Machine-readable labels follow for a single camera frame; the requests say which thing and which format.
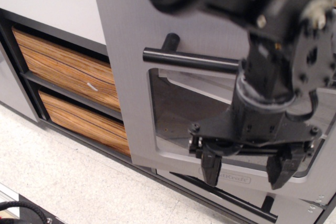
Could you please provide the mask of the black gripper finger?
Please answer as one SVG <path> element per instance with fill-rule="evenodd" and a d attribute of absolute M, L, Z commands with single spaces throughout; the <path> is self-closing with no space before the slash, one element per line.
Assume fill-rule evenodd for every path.
<path fill-rule="evenodd" d="M 204 145 L 201 155 L 201 168 L 204 182 L 208 185 L 217 185 L 222 166 L 222 157 Z"/>
<path fill-rule="evenodd" d="M 306 154 L 304 143 L 290 143 L 283 146 L 274 156 L 268 157 L 266 171 L 272 190 L 285 185 L 297 172 Z"/>

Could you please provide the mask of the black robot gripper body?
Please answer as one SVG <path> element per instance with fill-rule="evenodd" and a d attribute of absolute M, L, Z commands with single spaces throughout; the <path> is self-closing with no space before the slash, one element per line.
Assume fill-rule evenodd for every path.
<path fill-rule="evenodd" d="M 290 114 L 287 109 L 296 100 L 294 93 L 281 99 L 266 99 L 245 76 L 237 76 L 229 108 L 191 124 L 189 152 L 201 159 L 232 155 L 303 159 L 322 136 L 318 126 L 308 123 L 318 106 L 316 92 L 309 96 L 311 112 Z"/>

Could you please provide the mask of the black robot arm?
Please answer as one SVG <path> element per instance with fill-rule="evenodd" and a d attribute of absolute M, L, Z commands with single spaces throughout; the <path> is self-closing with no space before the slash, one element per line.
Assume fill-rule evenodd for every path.
<path fill-rule="evenodd" d="M 132 160 L 162 169 L 200 159 L 216 186 L 222 158 L 267 156 L 281 188 L 321 136 L 308 125 L 335 72 L 334 0 L 96 0 Z M 236 75 L 231 105 L 193 123 L 189 156 L 156 143 L 152 69 Z M 288 112 L 308 95 L 312 112 Z"/>

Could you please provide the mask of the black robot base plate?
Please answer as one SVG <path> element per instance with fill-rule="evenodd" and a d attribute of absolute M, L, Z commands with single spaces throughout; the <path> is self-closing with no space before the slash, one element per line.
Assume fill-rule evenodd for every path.
<path fill-rule="evenodd" d="M 62 219 L 46 211 L 39 205 L 33 203 L 24 196 L 18 195 L 16 198 L 10 198 L 8 195 L 1 195 L 1 203 L 8 201 L 24 201 L 39 208 L 47 219 L 47 223 L 66 223 Z M 42 223 L 41 218 L 31 209 L 24 207 L 10 207 L 6 210 L 1 210 L 1 219 L 14 219 L 24 221 L 25 223 Z"/>

